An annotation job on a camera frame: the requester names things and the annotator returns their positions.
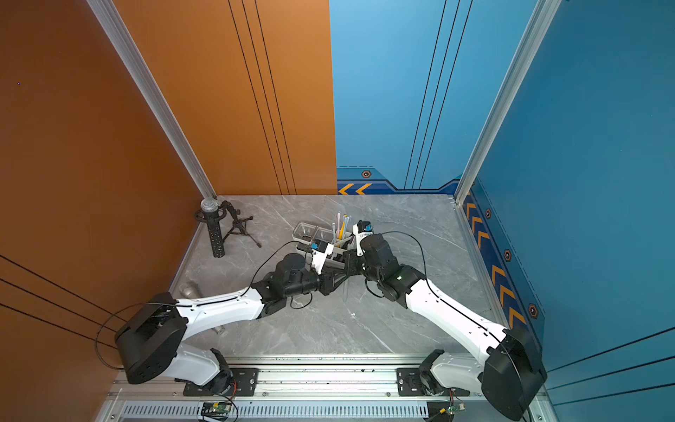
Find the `white toothbrush holder organizer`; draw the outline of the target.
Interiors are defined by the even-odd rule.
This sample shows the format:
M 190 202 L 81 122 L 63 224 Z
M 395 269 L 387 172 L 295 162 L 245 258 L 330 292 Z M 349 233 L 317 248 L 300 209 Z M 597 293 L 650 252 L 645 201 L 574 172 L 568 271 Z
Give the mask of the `white toothbrush holder organizer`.
M 315 240 L 323 240 L 327 243 L 330 243 L 332 240 L 332 229 L 328 229 L 322 226 L 317 226 L 312 223 L 298 223 L 292 232 L 292 237 L 295 241 L 301 242 L 303 244 L 311 244 Z M 333 260 L 340 260 L 344 251 L 353 249 L 354 241 L 350 244 L 348 249 L 342 249 L 341 244 L 343 240 L 337 240 L 334 244 L 334 251 L 330 257 Z

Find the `yellow toothbrush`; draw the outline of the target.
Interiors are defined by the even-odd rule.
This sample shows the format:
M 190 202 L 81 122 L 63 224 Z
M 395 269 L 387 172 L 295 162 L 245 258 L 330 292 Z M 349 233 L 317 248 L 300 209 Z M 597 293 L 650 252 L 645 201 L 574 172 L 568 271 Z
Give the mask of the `yellow toothbrush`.
M 344 232 L 344 226 L 345 226 L 345 218 L 346 218 L 346 216 L 348 216 L 348 215 L 343 215 L 343 222 L 342 222 L 342 233 L 341 233 L 342 237 L 341 237 L 341 239 L 340 239 L 340 240 L 343 240 L 343 232 Z

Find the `black toothbrush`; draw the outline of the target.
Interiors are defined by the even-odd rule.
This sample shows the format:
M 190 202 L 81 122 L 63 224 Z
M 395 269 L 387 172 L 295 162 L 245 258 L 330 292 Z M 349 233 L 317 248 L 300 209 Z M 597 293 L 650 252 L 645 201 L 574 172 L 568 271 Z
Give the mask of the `black toothbrush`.
M 354 239 L 354 234 L 350 233 L 348 237 L 344 239 L 344 241 L 341 244 L 342 249 L 348 249 L 350 247 L 350 244 L 353 242 Z

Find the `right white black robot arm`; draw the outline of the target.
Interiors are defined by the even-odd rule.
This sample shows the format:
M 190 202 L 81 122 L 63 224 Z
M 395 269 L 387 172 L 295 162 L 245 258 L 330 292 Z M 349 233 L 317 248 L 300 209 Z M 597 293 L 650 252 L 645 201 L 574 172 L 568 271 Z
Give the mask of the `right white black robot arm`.
M 401 265 L 381 234 L 353 234 L 346 269 L 374 281 L 382 295 L 431 321 L 476 360 L 476 382 L 504 417 L 519 421 L 548 379 L 537 342 L 522 327 L 507 328 L 482 318 L 445 294 L 425 273 Z

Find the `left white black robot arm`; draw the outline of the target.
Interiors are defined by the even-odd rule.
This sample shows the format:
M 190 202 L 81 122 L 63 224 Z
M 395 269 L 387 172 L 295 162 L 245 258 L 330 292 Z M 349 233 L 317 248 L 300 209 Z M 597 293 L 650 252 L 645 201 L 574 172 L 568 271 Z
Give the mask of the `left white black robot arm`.
M 231 294 L 181 300 L 168 292 L 156 295 L 115 335 L 126 378 L 138 385 L 163 376 L 212 396 L 230 394 L 235 381 L 224 355 L 191 346 L 188 339 L 219 325 L 272 316 L 298 295 L 330 295 L 345 280 L 342 269 L 317 271 L 304 256 L 290 253 L 264 278 Z

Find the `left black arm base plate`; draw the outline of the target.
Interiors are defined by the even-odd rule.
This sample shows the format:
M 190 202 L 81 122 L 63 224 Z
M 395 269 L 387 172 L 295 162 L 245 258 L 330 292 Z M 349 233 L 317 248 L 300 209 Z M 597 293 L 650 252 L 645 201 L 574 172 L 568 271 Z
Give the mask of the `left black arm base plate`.
M 235 367 L 221 371 L 204 386 L 186 383 L 185 397 L 253 397 L 258 383 L 258 369 L 255 367 Z

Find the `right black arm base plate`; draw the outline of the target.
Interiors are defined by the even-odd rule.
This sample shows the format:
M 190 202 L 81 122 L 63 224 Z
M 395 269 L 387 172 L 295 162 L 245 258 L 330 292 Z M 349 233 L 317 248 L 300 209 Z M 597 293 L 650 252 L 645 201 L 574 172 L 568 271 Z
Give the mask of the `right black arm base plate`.
M 396 372 L 398 395 L 401 397 L 439 397 L 451 393 L 458 397 L 470 396 L 468 390 L 442 387 L 429 370 L 400 367 Z

